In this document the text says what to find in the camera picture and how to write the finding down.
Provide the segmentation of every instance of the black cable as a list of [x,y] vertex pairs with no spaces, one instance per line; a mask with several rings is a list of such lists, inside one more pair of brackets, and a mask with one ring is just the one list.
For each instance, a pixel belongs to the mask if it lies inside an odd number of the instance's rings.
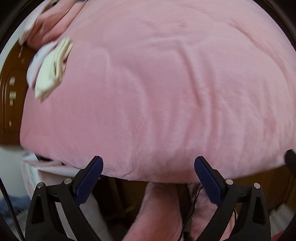
[[234,227],[237,223],[237,212],[234,210]]
[[1,237],[1,240],[19,241],[18,238],[11,231],[7,223],[5,222],[1,213],[0,213],[0,237]]
[[194,201],[193,201],[193,210],[192,210],[192,212],[190,213],[190,215],[186,218],[186,220],[185,220],[185,222],[184,222],[184,224],[183,224],[183,228],[182,228],[182,231],[181,231],[180,237],[179,237],[179,239],[178,239],[177,241],[180,241],[181,238],[182,238],[182,236],[183,236],[185,226],[186,226],[188,220],[191,218],[191,216],[193,215],[193,213],[194,213],[194,211],[195,211],[195,203],[196,203],[196,200],[197,200],[197,198],[198,198],[198,196],[199,196],[199,194],[200,194],[200,191],[201,191],[202,189],[203,189],[203,187],[198,191],[198,194],[197,194],[197,196],[195,197],[195,199],[194,199]]
[[3,184],[2,180],[1,180],[1,177],[0,177],[0,190],[1,190],[2,194],[3,194],[3,197],[5,198],[5,201],[6,201],[7,205],[8,205],[8,209],[9,209],[9,212],[11,214],[11,217],[12,217],[13,223],[15,225],[15,228],[17,230],[17,233],[18,233],[21,241],[25,241],[25,237],[24,237],[24,235],[22,233],[22,230],[20,228],[20,224],[19,224],[19,222],[17,220],[17,217],[15,215],[15,211],[13,209],[12,203],[11,203],[11,201],[9,199],[9,196],[8,196],[8,193],[7,193],[6,189],[5,189],[5,186],[4,186],[4,184]]

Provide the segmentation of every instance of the pink cushion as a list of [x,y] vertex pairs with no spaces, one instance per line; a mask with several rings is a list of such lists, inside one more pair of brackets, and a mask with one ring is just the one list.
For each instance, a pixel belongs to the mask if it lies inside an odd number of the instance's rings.
[[83,5],[82,1],[75,3],[75,0],[60,0],[55,6],[40,14],[28,35],[28,46],[38,50],[44,44],[56,40],[69,27]]
[[[216,209],[217,205],[212,204],[205,191],[202,190],[196,200],[192,215],[190,230],[192,240],[196,240],[201,235]],[[234,214],[221,240],[229,238],[233,227]],[[176,185],[148,183],[139,214],[123,241],[178,240],[181,230],[182,217]]]
[[28,16],[26,20],[25,27],[20,35],[19,38],[19,44],[23,45],[26,41],[27,38],[32,31],[32,28],[35,24],[36,19],[42,14],[42,12],[49,7],[49,4],[52,2],[52,0],[45,0],[43,1],[37,8],[35,8]]
[[74,47],[44,102],[28,90],[24,148],[130,180],[198,181],[284,164],[295,147],[296,53],[252,0],[90,0],[61,38]]

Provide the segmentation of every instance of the white cloth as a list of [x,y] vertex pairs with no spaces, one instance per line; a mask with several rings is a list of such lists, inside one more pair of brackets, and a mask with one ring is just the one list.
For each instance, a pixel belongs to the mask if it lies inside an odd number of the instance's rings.
[[21,169],[30,197],[39,182],[55,185],[61,183],[65,177],[74,177],[80,171],[78,168],[63,165],[59,160],[39,161],[34,153],[28,153],[22,158]]
[[43,100],[61,83],[72,47],[70,38],[65,38],[44,59],[35,85],[35,99]]
[[45,44],[38,52],[34,55],[32,62],[27,71],[27,82],[29,88],[34,88],[37,80],[37,76],[41,65],[47,55],[57,46],[57,41],[52,41]]

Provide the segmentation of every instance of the cream towel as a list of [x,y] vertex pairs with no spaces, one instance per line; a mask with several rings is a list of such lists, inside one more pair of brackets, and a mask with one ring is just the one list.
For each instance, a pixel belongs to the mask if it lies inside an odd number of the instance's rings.
[[35,99],[43,100],[61,83],[72,47],[70,38],[65,38],[44,59],[36,81]]

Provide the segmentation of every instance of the blue fabric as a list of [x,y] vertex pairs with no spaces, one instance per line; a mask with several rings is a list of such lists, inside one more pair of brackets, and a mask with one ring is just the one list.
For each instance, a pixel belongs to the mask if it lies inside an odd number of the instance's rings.
[[[25,210],[29,210],[30,203],[31,203],[29,196],[24,196],[24,197],[9,196],[9,198],[12,203],[13,209],[15,210],[16,215]],[[0,200],[0,213],[4,217],[5,221],[9,222],[11,220],[11,215],[4,198]]]
[[99,179],[103,171],[103,168],[103,159],[98,156],[91,169],[87,172],[87,174],[76,189],[75,203],[78,206],[87,201],[89,195],[91,194],[91,191],[93,190],[97,180]]
[[211,203],[219,207],[222,204],[222,191],[215,178],[198,157],[195,159],[194,169]]

